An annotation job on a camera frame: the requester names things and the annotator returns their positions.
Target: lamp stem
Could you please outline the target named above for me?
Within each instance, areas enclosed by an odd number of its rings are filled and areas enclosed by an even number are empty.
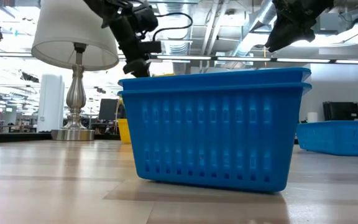
[[[74,44],[76,50],[76,65],[73,65],[73,81],[67,93],[66,103],[70,109],[70,115],[67,116],[67,125],[65,129],[86,129],[81,124],[81,109],[85,106],[86,95],[84,84],[82,82],[84,66],[82,66],[83,52],[86,45]]]

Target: white cylinder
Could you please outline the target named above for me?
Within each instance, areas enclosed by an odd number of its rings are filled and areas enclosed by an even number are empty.
[[[64,94],[65,85],[61,75],[42,75],[37,132],[63,126]]]
[[[308,123],[318,122],[318,113],[317,112],[309,112],[308,113]]]

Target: yellow container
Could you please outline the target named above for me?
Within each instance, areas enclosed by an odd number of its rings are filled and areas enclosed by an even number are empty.
[[[131,135],[129,134],[128,120],[127,119],[117,119],[119,135],[123,143],[131,143]]]

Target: white lampshade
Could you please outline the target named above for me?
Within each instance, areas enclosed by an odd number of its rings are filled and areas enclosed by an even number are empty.
[[[45,63],[71,69],[77,42],[87,45],[85,70],[113,68],[119,62],[116,39],[101,24],[102,19],[83,0],[43,0],[31,53]]]

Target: stacked baskets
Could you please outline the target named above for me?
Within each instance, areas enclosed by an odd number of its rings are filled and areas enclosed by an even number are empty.
[[[286,68],[121,80],[139,177],[283,190],[309,75]]]

